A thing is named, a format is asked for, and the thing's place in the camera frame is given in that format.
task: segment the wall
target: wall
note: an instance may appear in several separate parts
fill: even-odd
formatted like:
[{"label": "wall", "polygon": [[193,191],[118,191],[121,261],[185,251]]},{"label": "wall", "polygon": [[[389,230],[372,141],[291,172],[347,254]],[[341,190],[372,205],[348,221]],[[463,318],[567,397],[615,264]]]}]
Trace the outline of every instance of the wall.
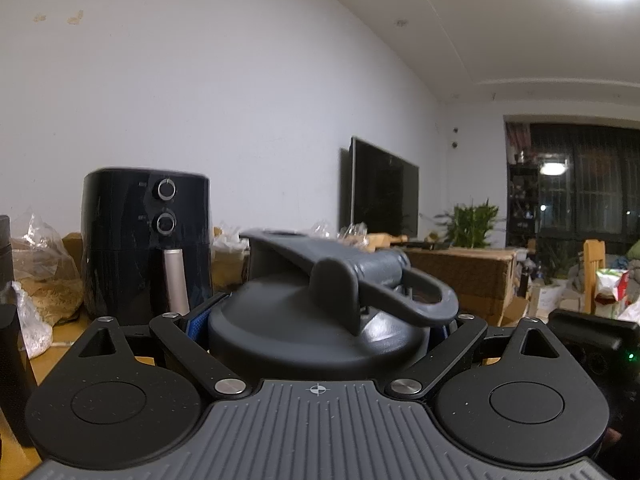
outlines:
[{"label": "wall", "polygon": [[[446,207],[457,203],[489,202],[507,211],[507,167],[504,140],[505,117],[549,120],[561,116],[589,118],[592,123],[638,127],[640,107],[594,102],[512,101],[449,105],[444,110],[442,130],[446,141]],[[451,143],[458,142],[453,148]],[[505,243],[504,224],[492,233],[494,246]]]},{"label": "wall", "polygon": [[421,212],[442,207],[436,101],[336,0],[0,0],[0,35],[12,216],[76,230],[85,174],[147,166],[208,175],[212,222],[335,222],[352,135],[420,165]]}]

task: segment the green pillow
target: green pillow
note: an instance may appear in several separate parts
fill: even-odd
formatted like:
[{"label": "green pillow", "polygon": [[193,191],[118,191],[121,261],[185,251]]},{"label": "green pillow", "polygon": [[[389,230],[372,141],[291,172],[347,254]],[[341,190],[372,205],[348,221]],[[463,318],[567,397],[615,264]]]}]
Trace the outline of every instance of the green pillow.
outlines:
[{"label": "green pillow", "polygon": [[631,247],[626,254],[628,260],[640,260],[640,240],[638,240],[633,247]]}]

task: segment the triangular cutout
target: triangular cutout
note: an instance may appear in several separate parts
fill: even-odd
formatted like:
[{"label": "triangular cutout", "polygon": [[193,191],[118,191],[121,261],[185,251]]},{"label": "triangular cutout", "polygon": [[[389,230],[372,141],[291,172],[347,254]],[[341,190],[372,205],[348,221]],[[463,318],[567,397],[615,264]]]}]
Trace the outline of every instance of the triangular cutout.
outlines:
[{"label": "triangular cutout", "polygon": [[534,357],[556,358],[558,352],[549,344],[549,341],[542,335],[540,330],[530,329],[524,338],[522,344],[522,355],[531,355]]},{"label": "triangular cutout", "polygon": [[109,329],[101,328],[96,331],[91,341],[80,352],[80,357],[96,357],[98,355],[111,355],[116,353]]}]

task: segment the wall stain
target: wall stain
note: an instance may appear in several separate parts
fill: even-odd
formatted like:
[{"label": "wall stain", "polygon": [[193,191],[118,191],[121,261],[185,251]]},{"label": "wall stain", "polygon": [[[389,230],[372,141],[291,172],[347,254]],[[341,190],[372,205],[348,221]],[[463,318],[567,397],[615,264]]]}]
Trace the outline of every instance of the wall stain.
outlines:
[{"label": "wall stain", "polygon": [[71,18],[66,20],[66,22],[69,25],[80,25],[80,20],[82,20],[83,16],[84,16],[84,10],[78,10],[78,13],[75,16],[72,16]]}]

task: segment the flat screen tv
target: flat screen tv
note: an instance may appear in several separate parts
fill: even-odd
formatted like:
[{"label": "flat screen tv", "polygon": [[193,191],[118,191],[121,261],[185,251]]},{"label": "flat screen tv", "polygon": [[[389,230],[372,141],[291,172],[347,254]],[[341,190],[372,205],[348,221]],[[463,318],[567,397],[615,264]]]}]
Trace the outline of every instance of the flat screen tv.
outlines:
[{"label": "flat screen tv", "polygon": [[350,223],[370,233],[418,235],[419,168],[351,137]]}]

